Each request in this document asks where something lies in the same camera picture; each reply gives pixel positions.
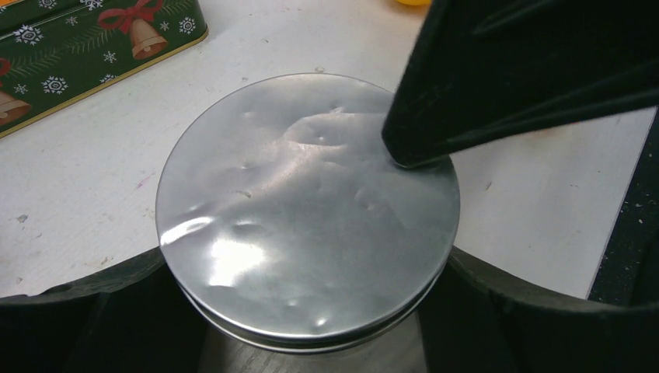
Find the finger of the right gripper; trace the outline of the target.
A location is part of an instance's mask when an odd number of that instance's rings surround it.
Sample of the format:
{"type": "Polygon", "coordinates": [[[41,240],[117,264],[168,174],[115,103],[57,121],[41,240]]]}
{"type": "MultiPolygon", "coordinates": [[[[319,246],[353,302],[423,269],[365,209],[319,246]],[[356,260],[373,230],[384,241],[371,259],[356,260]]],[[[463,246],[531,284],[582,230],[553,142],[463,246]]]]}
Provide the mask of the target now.
{"type": "Polygon", "coordinates": [[[416,168],[657,104],[656,1],[434,1],[382,140],[416,168]]]}

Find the tin box of gummy candies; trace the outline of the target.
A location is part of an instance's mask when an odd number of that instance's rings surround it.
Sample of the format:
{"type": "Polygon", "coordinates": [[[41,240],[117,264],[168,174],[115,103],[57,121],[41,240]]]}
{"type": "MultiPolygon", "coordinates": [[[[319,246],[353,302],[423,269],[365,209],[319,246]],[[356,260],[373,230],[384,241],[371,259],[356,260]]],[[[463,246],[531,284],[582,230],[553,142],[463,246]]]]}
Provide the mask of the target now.
{"type": "Polygon", "coordinates": [[[6,136],[202,41],[194,0],[1,3],[6,136]]]}

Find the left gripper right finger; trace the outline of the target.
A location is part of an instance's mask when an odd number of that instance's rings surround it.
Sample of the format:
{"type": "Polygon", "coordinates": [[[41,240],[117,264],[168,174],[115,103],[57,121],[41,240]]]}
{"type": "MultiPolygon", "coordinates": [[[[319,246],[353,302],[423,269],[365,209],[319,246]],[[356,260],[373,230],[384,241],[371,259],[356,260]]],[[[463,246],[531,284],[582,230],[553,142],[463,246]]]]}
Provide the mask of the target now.
{"type": "Polygon", "coordinates": [[[658,306],[560,294],[460,249],[418,317],[431,372],[656,372],[658,306]]]}

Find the orange plastic scoop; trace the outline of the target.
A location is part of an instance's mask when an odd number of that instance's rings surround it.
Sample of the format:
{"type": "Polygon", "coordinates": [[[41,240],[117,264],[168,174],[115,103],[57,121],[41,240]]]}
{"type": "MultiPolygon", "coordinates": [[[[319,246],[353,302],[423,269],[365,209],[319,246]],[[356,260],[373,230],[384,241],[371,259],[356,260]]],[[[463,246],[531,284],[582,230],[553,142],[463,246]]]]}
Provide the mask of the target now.
{"type": "Polygon", "coordinates": [[[398,3],[406,6],[427,6],[432,0],[396,0],[398,3]]]}

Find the clear round lid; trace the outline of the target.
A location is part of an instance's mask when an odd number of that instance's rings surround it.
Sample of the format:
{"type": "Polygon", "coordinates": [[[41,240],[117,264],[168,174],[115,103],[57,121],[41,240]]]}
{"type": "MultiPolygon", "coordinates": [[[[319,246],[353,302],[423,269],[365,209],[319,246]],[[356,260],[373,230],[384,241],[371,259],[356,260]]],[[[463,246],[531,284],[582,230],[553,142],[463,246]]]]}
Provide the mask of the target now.
{"type": "Polygon", "coordinates": [[[445,267],[459,225],[452,161],[406,170],[381,139],[391,92],[305,73],[204,111],[164,165],[159,248],[216,329],[288,354],[396,327],[445,267]]]}

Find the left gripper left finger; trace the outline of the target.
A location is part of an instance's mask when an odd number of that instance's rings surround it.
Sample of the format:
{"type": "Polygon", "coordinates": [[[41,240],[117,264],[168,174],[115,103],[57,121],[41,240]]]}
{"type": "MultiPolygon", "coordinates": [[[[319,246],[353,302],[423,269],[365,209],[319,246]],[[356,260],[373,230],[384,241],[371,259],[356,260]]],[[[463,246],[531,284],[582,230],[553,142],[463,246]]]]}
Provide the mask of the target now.
{"type": "Polygon", "coordinates": [[[159,249],[1,300],[3,372],[195,372],[206,322],[159,249]]]}

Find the clear plastic round container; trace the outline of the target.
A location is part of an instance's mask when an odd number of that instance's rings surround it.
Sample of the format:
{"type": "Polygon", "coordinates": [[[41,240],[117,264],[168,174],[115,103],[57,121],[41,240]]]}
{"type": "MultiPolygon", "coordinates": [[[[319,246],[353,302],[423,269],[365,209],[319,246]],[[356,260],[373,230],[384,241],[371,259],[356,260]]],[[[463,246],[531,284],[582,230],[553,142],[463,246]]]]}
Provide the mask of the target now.
{"type": "Polygon", "coordinates": [[[199,372],[427,372],[417,309],[435,283],[417,297],[410,314],[376,337],[344,350],[289,354],[254,347],[217,328],[214,317],[185,290],[207,323],[199,372]]]}

